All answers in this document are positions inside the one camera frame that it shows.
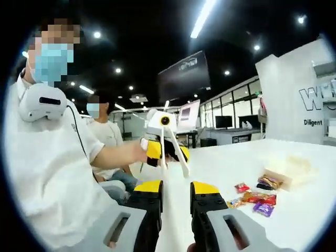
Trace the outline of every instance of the jeans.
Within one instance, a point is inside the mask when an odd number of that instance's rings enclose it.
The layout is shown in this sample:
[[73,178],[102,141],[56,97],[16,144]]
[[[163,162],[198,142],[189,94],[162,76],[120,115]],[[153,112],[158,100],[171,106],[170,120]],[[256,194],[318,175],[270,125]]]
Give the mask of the jeans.
[[[135,177],[125,173],[123,170],[116,171],[112,175],[112,177],[108,179],[108,181],[112,180],[119,180],[122,183],[124,183],[126,191],[129,193],[132,193],[135,187],[139,184],[138,180]],[[129,193],[125,193],[125,195],[121,196],[119,192],[113,190],[107,191],[107,193],[110,195],[112,199],[117,201],[119,205],[124,205],[130,196]]]

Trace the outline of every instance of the candy wrapper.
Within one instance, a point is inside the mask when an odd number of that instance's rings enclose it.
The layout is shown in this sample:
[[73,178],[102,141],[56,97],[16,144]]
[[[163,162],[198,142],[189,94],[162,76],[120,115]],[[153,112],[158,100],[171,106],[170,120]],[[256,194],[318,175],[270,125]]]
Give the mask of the candy wrapper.
[[248,186],[247,186],[246,184],[244,184],[244,183],[235,185],[235,188],[237,189],[237,193],[244,193],[244,192],[246,192],[247,190],[250,189],[250,187],[248,187]]
[[269,177],[266,174],[261,176],[258,179],[258,183],[267,184],[267,185],[271,186],[274,190],[277,190],[282,184],[281,181],[276,180],[275,178]]
[[272,212],[273,212],[274,207],[267,205],[267,204],[263,204],[261,202],[258,202],[254,207],[253,207],[253,211],[260,213],[266,217],[271,216]]
[[237,208],[239,206],[245,205],[245,202],[243,202],[241,198],[236,198],[236,199],[233,199],[231,201],[227,201],[226,205],[229,208]]
[[244,202],[249,203],[264,203],[268,205],[276,205],[277,204],[277,196],[275,194],[264,194],[264,193],[255,193],[255,192],[246,192],[242,197]]

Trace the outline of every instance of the white shirt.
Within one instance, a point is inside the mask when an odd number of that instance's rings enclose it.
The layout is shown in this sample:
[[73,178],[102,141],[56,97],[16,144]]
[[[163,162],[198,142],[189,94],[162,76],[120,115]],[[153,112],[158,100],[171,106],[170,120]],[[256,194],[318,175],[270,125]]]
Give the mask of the white shirt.
[[113,204],[92,176],[90,161],[101,151],[99,142],[75,113],[86,158],[69,108],[58,121],[21,119],[19,98],[29,84],[19,77],[9,87],[5,118],[8,179],[22,214],[52,248],[72,246]]
[[[96,136],[96,138],[104,143],[106,146],[114,147],[117,145],[122,145],[122,136],[120,129],[117,124],[107,121],[106,123],[97,122],[93,118],[84,118],[88,128]],[[93,171],[102,176],[104,179],[108,180],[112,175],[119,169],[112,170],[102,170],[97,167],[92,167]]]

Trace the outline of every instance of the cable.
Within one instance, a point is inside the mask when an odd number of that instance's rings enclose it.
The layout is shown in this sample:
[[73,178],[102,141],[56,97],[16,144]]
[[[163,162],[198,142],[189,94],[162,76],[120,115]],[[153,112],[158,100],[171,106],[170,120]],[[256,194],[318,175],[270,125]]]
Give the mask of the cable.
[[[71,112],[72,112],[73,119],[74,119],[74,121],[75,121],[76,132],[77,132],[77,135],[78,135],[78,139],[79,139],[79,141],[80,141],[80,145],[82,146],[82,149],[83,149],[83,151],[84,151],[84,154],[85,154],[86,158],[88,158],[88,156],[86,155],[86,152],[85,152],[83,143],[82,143],[82,139],[80,138],[80,135],[79,135],[79,132],[78,132],[77,121],[76,121],[76,116],[75,116],[74,110],[72,109],[72,107],[71,107],[70,105],[67,105],[67,108],[69,108],[69,109],[71,110]],[[94,179],[96,180],[96,182],[99,184],[99,182],[98,182],[98,180],[97,180],[95,174],[93,173],[93,171],[92,171],[92,175],[93,175]]]

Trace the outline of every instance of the purple candy wrapper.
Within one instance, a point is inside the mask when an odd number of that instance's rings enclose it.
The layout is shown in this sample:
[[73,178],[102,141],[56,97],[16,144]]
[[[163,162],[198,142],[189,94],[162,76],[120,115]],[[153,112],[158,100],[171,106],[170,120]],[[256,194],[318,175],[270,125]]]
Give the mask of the purple candy wrapper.
[[253,207],[253,211],[258,212],[262,215],[265,215],[266,217],[271,216],[272,212],[273,212],[274,207],[270,206],[268,204],[263,204],[258,202],[254,207]]

